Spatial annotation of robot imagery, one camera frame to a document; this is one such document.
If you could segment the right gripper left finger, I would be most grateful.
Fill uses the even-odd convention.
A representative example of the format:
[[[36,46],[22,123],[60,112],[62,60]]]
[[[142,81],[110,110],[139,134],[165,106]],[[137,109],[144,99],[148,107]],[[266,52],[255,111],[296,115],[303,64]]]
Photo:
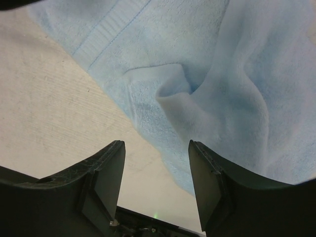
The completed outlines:
[[[124,161],[125,143],[117,140],[41,179],[2,167],[1,236],[108,237]]]

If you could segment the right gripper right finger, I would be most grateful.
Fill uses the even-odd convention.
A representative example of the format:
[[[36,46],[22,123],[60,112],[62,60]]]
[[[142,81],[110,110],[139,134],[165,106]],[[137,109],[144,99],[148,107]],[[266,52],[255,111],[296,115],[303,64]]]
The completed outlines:
[[[209,237],[313,237],[316,182],[297,185],[251,172],[201,142],[188,147],[201,229]]]

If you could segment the light blue towel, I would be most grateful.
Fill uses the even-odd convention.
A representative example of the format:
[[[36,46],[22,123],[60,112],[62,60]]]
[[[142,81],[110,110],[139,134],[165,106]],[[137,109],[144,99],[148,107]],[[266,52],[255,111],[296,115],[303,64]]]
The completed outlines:
[[[284,183],[315,176],[309,0],[44,0],[28,10],[187,192],[191,140]]]

